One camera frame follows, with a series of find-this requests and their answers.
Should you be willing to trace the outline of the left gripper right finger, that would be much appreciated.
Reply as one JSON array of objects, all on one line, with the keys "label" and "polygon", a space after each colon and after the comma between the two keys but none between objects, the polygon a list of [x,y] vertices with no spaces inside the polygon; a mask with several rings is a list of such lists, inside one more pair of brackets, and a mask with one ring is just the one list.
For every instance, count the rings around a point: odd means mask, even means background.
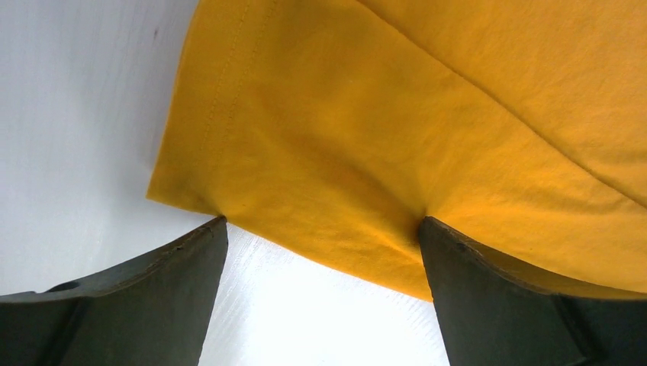
[{"label": "left gripper right finger", "polygon": [[644,365],[646,296],[579,281],[435,218],[419,244],[452,365]]}]

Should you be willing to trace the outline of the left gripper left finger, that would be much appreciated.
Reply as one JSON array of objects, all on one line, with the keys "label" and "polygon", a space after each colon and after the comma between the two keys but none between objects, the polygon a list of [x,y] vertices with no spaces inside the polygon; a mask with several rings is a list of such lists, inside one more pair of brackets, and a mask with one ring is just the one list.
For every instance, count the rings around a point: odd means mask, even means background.
[{"label": "left gripper left finger", "polygon": [[227,257],[213,219],[41,293],[1,298],[3,365],[197,365]]}]

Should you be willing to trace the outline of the yellow t shirt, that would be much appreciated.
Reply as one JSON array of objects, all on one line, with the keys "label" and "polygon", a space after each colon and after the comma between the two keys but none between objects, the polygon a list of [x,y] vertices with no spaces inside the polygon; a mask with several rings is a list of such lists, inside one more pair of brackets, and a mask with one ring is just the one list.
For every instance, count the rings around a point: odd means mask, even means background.
[{"label": "yellow t shirt", "polygon": [[433,217],[646,290],[644,1],[201,1],[150,200],[430,300]]}]

